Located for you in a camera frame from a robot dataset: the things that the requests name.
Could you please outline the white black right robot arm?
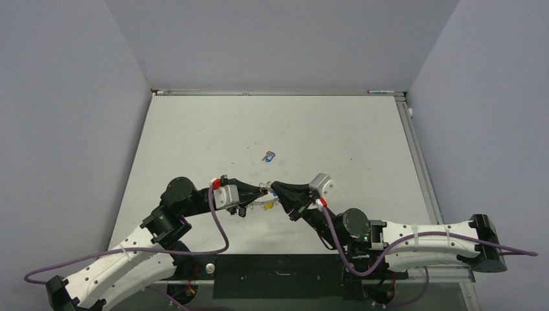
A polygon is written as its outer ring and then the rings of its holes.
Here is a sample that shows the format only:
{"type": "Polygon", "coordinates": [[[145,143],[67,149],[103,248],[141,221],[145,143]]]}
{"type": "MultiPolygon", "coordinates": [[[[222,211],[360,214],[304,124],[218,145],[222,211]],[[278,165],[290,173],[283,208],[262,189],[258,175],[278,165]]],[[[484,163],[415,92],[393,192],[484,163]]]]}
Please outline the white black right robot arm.
{"type": "Polygon", "coordinates": [[[290,220],[304,220],[351,267],[374,277],[423,266],[469,266],[481,273],[507,270],[486,215],[455,224],[418,225],[371,220],[358,208],[336,214],[328,201],[337,185],[325,174],[303,185],[275,181],[270,188],[290,220]]]}

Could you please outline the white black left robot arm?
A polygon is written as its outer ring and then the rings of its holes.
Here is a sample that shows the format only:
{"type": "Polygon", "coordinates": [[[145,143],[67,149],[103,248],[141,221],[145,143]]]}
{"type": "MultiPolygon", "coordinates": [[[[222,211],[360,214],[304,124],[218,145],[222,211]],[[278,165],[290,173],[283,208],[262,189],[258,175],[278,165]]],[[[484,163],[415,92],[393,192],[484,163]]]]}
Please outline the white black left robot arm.
{"type": "Polygon", "coordinates": [[[172,275],[188,277],[193,269],[190,257],[216,255],[229,248],[190,251],[181,241],[192,228],[188,217],[210,213],[219,227],[216,211],[246,208],[268,193],[264,186],[226,176],[213,179],[202,190],[186,177],[174,178],[159,205],[115,248],[93,255],[90,265],[72,275],[47,281],[52,309],[103,310],[155,281],[172,275]]]}

